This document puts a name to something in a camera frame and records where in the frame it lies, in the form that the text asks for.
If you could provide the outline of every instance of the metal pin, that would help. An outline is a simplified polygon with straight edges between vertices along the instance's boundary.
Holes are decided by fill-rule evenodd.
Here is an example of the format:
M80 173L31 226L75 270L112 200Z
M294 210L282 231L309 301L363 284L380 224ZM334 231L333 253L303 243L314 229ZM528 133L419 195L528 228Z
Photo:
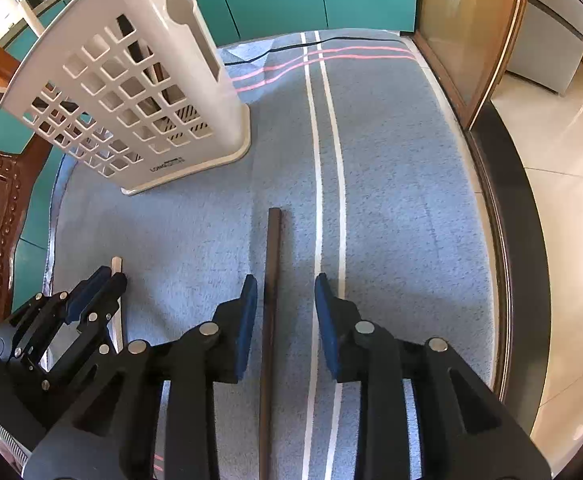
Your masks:
M203 335L214 335L219 331L219 327L213 321L208 321L207 323L201 324L201 327L198 330L200 330Z
M444 352L448 346L446 340L442 337L432 337L429 340L429 348L431 348L434 352Z
M374 331L374 325L372 322L369 321L359 321L358 323L356 323L355 327L356 332L358 332L359 334L373 334Z
M136 339L127 345L127 350L130 351L130 354L142 354L147 348L147 343L142 339Z

